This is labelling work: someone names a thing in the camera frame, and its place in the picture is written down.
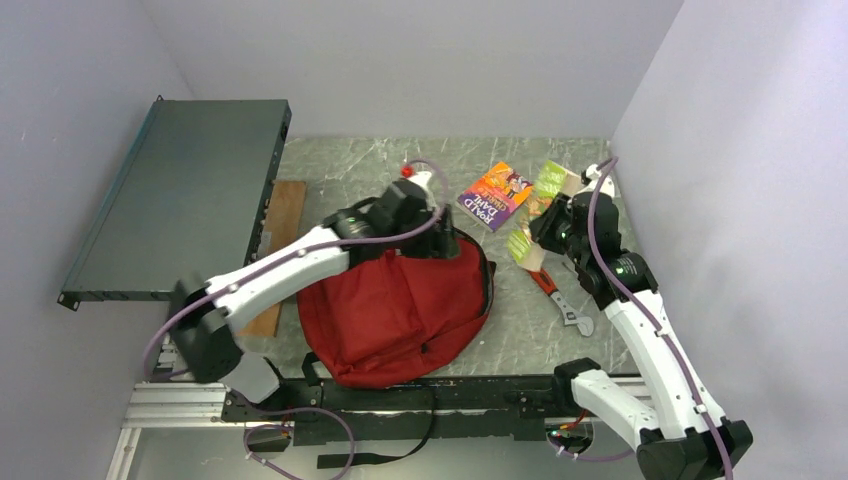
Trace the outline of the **green Treehouse book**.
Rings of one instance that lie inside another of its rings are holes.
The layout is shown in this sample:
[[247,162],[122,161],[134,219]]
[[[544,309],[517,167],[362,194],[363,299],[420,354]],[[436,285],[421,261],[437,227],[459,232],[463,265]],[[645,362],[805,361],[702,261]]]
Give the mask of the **green Treehouse book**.
[[539,271],[545,251],[531,238],[530,222],[540,217],[557,194],[573,195],[583,188],[581,176],[552,161],[547,161],[533,182],[533,192],[524,202],[507,236],[506,247],[516,264],[528,271]]

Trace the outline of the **purple Roald Dahl book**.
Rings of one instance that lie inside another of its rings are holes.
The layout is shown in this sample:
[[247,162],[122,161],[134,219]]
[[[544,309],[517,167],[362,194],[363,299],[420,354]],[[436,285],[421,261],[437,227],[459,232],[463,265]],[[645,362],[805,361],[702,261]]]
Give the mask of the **purple Roald Dahl book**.
[[498,162],[460,193],[457,206],[494,232],[502,227],[534,189],[533,183],[505,162]]

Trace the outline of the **red backpack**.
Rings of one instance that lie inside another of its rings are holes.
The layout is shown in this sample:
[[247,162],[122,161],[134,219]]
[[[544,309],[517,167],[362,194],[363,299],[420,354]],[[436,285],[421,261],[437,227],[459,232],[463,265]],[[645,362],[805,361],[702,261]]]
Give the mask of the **red backpack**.
[[497,265],[458,232],[452,259],[388,251],[297,293],[313,359],[336,383],[383,389],[451,363],[482,330]]

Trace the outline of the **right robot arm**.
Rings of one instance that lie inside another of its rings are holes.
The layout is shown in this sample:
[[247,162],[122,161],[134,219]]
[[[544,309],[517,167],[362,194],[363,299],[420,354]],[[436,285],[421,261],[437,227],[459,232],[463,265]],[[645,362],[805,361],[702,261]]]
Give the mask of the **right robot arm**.
[[567,257],[580,287],[624,340],[651,405],[581,358],[557,366],[557,411],[586,410],[635,453],[646,479],[730,479],[753,443],[743,420],[731,420],[699,379],[664,308],[644,258],[622,245],[615,186],[593,164],[575,174],[550,163],[535,182],[525,232],[540,249]]

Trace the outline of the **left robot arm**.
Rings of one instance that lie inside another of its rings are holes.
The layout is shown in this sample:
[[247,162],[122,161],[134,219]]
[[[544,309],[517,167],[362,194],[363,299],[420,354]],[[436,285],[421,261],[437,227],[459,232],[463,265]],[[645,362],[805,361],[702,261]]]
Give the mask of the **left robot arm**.
[[245,352],[235,334],[272,305],[386,251],[414,258],[452,258],[457,242],[446,227],[448,179],[435,164],[413,160],[379,196],[340,209],[292,244],[257,262],[204,279],[176,281],[173,314],[162,327],[199,384],[222,383],[247,397],[264,420],[287,406],[283,380],[270,362]]

